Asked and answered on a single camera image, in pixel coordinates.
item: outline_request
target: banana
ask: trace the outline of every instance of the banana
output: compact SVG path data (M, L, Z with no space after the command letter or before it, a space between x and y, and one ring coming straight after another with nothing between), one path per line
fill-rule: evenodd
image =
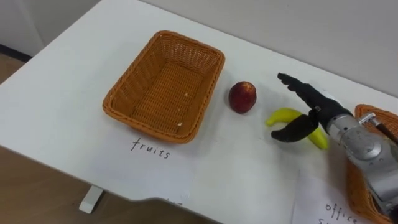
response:
M266 126L271 127L277 122L289 123L298 118L301 114L301 112L292 108L280 108L272 113L268 120L266 120L265 124ZM320 128L317 128L308 136L308 138L319 149L327 149L329 147L328 138Z

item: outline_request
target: empty basket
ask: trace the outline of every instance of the empty basket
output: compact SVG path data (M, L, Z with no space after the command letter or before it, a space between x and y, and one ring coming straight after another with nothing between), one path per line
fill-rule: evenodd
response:
M157 32L103 101L106 114L155 138L191 141L202 122L224 54L175 32Z

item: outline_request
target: red apple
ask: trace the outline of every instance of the red apple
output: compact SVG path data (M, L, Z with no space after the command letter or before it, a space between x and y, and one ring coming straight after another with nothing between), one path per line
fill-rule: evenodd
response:
M239 114L248 112L256 100L256 87L252 83L238 82L229 91L229 105Z

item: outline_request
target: robotic arm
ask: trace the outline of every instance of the robotic arm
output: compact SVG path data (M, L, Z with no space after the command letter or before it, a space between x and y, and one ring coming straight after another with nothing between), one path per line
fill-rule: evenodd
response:
M299 141L320 123L330 137L345 148L348 159L361 170L379 211L398 224L398 139L376 119L374 113L356 120L337 101L323 96L308 83L282 73L278 78L311 110L285 128L271 132L271 136L282 142ZM371 123L389 139L369 132L364 123Z

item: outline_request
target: orange basket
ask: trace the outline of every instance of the orange basket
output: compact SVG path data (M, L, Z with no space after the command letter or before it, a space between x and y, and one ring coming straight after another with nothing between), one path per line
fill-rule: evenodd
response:
M224 54L175 32L157 32L106 95L112 118L155 138L186 143L198 132Z
M368 112L375 113L380 122L382 122L392 133L394 133L394 135L398 135L397 115L370 105L358 105L355 108L355 117L359 118ZM383 135L383 133L370 124L365 124L365 127L374 133ZM358 215L365 217L377 224L391 223L388 217L378 212L376 205L373 202L373 197L366 187L366 183L361 171L348 159L347 196L349 206L351 207L352 211Z

